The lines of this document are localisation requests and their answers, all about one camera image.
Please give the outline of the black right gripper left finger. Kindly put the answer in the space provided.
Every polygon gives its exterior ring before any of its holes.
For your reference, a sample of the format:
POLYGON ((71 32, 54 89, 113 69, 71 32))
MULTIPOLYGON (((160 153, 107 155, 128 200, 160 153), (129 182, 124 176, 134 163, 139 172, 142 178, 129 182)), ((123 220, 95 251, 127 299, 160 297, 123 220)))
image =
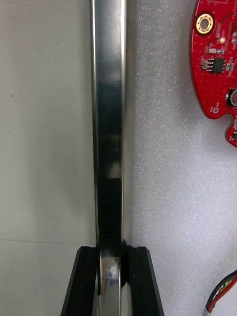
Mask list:
POLYGON ((82 246, 77 251, 70 276, 62 316, 96 316, 98 299, 97 249, 82 246))

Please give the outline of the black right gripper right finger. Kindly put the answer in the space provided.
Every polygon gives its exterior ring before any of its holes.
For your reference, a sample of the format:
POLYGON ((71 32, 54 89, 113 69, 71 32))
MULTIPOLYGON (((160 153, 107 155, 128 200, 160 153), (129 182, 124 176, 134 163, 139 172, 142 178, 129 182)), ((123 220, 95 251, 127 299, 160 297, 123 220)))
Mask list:
POLYGON ((121 259, 121 284, 128 284, 134 316, 163 316, 163 306, 148 248, 126 245, 121 259))

